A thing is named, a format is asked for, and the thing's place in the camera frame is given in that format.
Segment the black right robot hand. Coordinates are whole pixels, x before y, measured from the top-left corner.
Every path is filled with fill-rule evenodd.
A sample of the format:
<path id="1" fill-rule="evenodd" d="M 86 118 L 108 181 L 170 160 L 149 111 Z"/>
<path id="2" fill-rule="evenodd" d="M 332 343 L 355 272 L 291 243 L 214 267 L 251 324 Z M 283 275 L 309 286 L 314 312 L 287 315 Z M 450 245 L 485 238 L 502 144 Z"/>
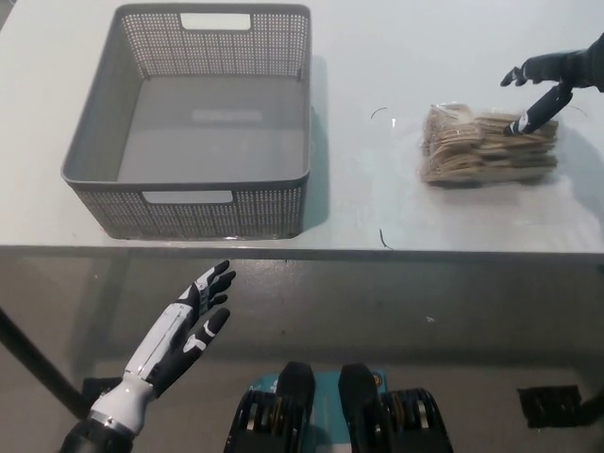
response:
<path id="1" fill-rule="evenodd" d="M 504 129 L 506 136 L 528 135 L 544 126 L 572 100 L 574 89 L 597 87 L 603 91 L 603 47 L 594 43 L 588 49 L 544 54 L 513 67 L 501 80 L 501 87 L 512 83 L 544 81 L 556 85 Z"/>

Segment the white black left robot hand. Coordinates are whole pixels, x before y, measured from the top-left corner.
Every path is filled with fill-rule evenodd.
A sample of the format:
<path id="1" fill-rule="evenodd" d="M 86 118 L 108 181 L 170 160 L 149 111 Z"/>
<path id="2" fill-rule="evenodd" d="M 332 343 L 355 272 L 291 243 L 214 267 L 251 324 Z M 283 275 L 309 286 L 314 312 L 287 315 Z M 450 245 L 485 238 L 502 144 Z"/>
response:
<path id="1" fill-rule="evenodd" d="M 125 373 L 151 385 L 159 396 L 201 357 L 230 311 L 225 291 L 236 276 L 225 260 L 198 277 L 149 329 L 131 356 Z"/>

